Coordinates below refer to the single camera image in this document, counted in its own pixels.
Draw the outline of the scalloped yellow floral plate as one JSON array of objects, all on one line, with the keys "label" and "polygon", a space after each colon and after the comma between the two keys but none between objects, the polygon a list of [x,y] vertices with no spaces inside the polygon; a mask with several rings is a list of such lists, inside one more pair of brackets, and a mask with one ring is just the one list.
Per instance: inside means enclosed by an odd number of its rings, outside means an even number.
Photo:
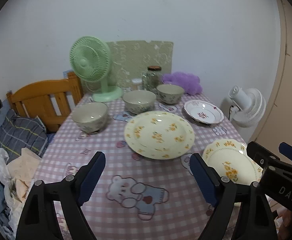
[{"label": "scalloped yellow floral plate", "polygon": [[234,183],[250,185],[261,180],[263,169],[246,153],[246,144],[234,139],[217,139],[203,151],[203,160],[219,176],[226,176]]}]

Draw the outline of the white pink-rimmed plate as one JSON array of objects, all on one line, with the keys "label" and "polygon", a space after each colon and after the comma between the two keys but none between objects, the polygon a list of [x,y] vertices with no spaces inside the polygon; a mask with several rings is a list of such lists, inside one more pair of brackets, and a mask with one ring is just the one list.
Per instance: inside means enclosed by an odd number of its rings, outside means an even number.
[{"label": "white pink-rimmed plate", "polygon": [[188,116],[207,125],[219,124],[224,120],[223,112],[206,101],[189,100],[184,103],[183,109]]}]

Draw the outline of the large yellow floral plate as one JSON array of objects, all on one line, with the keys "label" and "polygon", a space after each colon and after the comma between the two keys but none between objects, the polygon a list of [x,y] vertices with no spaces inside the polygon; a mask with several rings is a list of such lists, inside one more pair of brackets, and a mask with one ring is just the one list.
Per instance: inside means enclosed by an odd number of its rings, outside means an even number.
[{"label": "large yellow floral plate", "polygon": [[137,154],[156,160],[179,158],[195,142],[195,132],[185,119],[161,111],[136,115],[126,124],[124,137]]}]

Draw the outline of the cream ceramic bowl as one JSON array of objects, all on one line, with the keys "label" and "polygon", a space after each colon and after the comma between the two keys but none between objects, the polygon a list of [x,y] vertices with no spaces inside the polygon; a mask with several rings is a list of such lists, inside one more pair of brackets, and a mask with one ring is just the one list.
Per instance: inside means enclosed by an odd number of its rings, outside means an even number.
[{"label": "cream ceramic bowl", "polygon": [[81,131],[86,133],[97,132],[106,125],[108,107],[102,102],[86,103],[77,107],[71,118]]},{"label": "cream ceramic bowl", "polygon": [[154,109],[156,95],[148,90],[133,90],[125,93],[122,100],[129,112],[140,114]]},{"label": "cream ceramic bowl", "polygon": [[157,92],[160,100],[168,105],[177,104],[185,93],[182,87],[171,84],[158,85]]}]

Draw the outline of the pile of clothes and bags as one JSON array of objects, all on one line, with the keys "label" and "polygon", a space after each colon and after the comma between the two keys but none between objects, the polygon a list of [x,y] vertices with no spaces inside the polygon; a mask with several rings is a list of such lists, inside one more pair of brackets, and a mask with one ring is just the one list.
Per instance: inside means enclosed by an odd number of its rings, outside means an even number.
[{"label": "pile of clothes and bags", "polygon": [[6,150],[0,148],[0,235],[15,239],[19,219],[34,184],[34,174],[42,161],[28,148],[9,161]]}]

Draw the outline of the white desk fan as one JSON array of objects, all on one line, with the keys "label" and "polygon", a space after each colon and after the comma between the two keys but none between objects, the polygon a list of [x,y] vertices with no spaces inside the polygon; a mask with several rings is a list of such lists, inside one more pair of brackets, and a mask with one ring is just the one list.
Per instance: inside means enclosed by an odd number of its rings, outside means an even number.
[{"label": "white desk fan", "polygon": [[241,128],[255,126],[262,119],[266,103],[256,88],[242,89],[234,86],[228,93],[234,105],[230,107],[229,120]]}]

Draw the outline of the grey plaid pillow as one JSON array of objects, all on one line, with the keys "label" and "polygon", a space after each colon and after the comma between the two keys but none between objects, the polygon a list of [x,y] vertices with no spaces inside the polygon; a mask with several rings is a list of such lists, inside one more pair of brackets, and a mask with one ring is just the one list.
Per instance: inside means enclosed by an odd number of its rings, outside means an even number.
[{"label": "grey plaid pillow", "polygon": [[10,109],[0,126],[0,148],[12,161],[21,156],[21,149],[28,148],[42,157],[49,144],[46,127],[40,118],[22,117]]}]

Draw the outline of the purple plush cushion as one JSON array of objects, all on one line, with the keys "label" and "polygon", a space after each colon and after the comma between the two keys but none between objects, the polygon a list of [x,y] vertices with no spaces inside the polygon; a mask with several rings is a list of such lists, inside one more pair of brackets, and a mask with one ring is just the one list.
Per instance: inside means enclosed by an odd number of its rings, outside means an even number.
[{"label": "purple plush cushion", "polygon": [[201,94],[203,92],[200,78],[194,74],[184,72],[163,74],[162,83],[180,86],[189,95]]}]

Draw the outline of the pink checkered tablecloth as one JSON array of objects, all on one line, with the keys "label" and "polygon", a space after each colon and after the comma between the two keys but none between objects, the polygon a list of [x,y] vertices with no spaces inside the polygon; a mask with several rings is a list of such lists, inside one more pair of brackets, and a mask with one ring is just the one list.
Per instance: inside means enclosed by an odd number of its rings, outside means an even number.
[{"label": "pink checkered tablecloth", "polygon": [[237,130],[227,119],[215,126],[191,122],[195,142],[184,156],[152,160],[129,148],[126,123],[114,119],[124,110],[124,101],[107,105],[107,126],[97,134],[86,135],[71,118],[66,119],[46,149],[35,178],[61,181],[102,151],[106,166],[82,207],[98,239],[198,239],[210,206],[189,171],[189,157],[217,139],[242,141]]}]

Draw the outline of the glass jar with dark lid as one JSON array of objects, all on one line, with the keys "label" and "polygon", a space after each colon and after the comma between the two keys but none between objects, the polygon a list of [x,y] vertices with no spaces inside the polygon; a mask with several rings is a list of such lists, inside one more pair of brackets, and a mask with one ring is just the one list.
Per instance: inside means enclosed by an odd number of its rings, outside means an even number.
[{"label": "glass jar with dark lid", "polygon": [[160,66],[148,66],[142,73],[142,85],[145,90],[156,93],[157,86],[161,84],[162,68]]}]

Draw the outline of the cotton swab container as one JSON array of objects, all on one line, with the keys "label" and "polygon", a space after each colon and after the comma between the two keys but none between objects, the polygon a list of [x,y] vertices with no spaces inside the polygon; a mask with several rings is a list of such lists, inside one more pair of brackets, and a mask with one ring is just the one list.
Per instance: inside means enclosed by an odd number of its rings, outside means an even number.
[{"label": "cotton swab container", "polygon": [[131,80],[132,90],[143,90],[143,80],[142,78],[134,78]]}]

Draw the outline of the green patterned board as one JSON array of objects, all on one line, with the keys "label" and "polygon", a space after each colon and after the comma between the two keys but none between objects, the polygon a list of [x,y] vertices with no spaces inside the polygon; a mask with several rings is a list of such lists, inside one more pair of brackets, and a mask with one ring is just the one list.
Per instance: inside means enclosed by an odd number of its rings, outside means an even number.
[{"label": "green patterned board", "polygon": [[111,55],[111,69],[107,76],[110,86],[131,87],[131,80],[140,78],[149,66],[159,66],[162,73],[171,73],[173,42],[116,41],[104,42]]}]

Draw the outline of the green desk fan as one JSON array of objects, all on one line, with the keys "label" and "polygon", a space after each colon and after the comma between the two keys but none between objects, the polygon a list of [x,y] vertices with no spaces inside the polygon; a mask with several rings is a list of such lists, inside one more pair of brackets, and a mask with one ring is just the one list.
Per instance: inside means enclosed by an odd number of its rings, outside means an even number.
[{"label": "green desk fan", "polygon": [[71,47],[70,64],[76,76],[86,83],[100,83],[100,89],[92,93],[95,102],[109,102],[123,95],[120,87],[108,83],[111,63],[109,46],[96,37],[80,37]]}]

